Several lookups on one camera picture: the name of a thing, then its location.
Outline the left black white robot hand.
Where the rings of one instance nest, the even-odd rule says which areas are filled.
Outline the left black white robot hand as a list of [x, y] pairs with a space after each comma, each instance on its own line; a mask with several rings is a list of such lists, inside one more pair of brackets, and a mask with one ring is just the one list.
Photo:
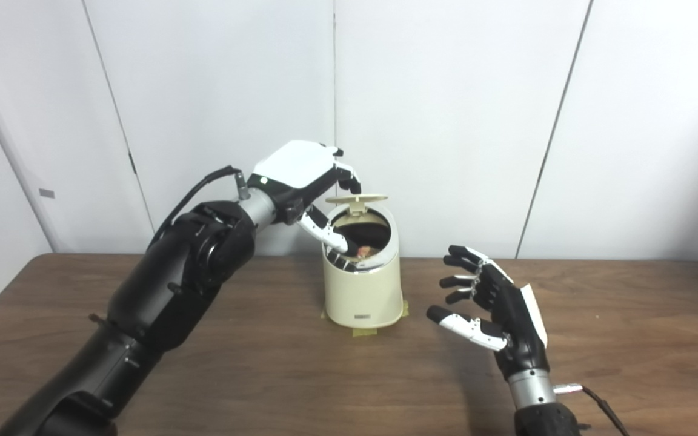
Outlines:
[[247, 179], [249, 197], [239, 199], [256, 232], [276, 224], [298, 225], [339, 254], [357, 254], [357, 243], [338, 234], [314, 204], [335, 185], [352, 195], [361, 193], [354, 168], [337, 161], [342, 154], [338, 147], [292, 140], [257, 163]]

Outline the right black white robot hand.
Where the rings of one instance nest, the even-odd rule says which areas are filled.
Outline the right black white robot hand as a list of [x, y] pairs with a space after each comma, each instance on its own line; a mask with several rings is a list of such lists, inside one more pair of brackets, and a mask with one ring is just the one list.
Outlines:
[[466, 271], [440, 279], [441, 288], [454, 289], [444, 301], [473, 301], [490, 319], [438, 305], [427, 309], [428, 319], [492, 351], [505, 380], [523, 371], [550, 371], [548, 335], [531, 285], [518, 286], [495, 260], [467, 246], [449, 246], [443, 261]]

